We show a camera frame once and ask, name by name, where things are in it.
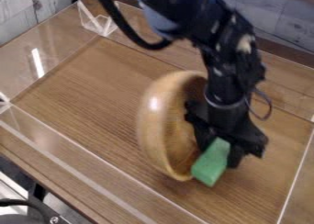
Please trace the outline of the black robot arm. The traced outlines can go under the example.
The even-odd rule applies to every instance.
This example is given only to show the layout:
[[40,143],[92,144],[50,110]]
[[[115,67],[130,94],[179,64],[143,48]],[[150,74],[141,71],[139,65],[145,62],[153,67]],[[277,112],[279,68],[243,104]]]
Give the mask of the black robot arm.
[[254,125],[249,111],[266,67],[255,32],[243,15],[225,0],[137,0],[161,41],[142,38],[112,0],[98,0],[128,39],[147,50],[162,50],[179,39],[190,41],[202,55],[207,71],[205,101],[190,100],[187,118],[203,150],[221,137],[231,144],[227,166],[235,168],[249,154],[261,157],[266,135]]

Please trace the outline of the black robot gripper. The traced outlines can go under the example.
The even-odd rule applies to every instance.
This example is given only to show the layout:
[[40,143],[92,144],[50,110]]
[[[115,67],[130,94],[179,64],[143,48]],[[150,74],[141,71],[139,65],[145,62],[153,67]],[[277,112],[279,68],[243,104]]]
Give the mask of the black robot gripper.
[[201,100],[186,101],[186,121],[194,127],[201,152],[215,138],[231,144],[227,166],[237,168],[247,154],[261,158],[269,138],[254,124],[245,104],[234,108],[219,108]]

